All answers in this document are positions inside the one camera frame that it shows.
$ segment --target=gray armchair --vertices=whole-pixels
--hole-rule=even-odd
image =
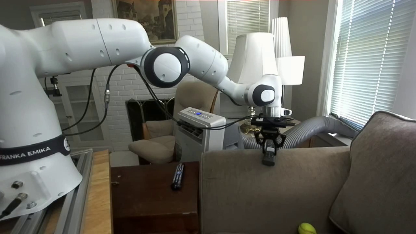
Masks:
[[[173,115],[187,107],[212,111],[217,89],[200,80],[189,80],[178,84],[174,96]],[[174,120],[146,120],[145,139],[132,141],[129,149],[151,163],[171,162],[174,157]]]

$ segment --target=white cabinet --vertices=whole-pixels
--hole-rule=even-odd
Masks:
[[[51,96],[51,100],[55,104],[61,127],[64,130],[65,127],[74,124],[82,117],[89,100],[90,80],[86,78],[74,79],[59,76],[59,87],[63,96]],[[96,83],[94,81],[89,109],[83,120],[64,131],[64,133],[77,133],[87,131],[99,124],[99,122],[103,119],[104,97],[103,93],[99,93],[98,88],[95,87]],[[104,120],[99,127],[80,135],[70,135],[68,136],[68,139],[73,149],[90,146],[108,148],[107,135],[107,124]]]

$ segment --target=tennis ball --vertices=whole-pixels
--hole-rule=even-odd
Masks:
[[[310,222],[302,222],[298,231],[299,234],[316,234],[316,228]]]

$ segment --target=black remote control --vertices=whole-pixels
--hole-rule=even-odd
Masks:
[[[172,184],[171,184],[172,189],[181,189],[184,169],[185,169],[184,163],[177,165],[177,169],[174,170]]]

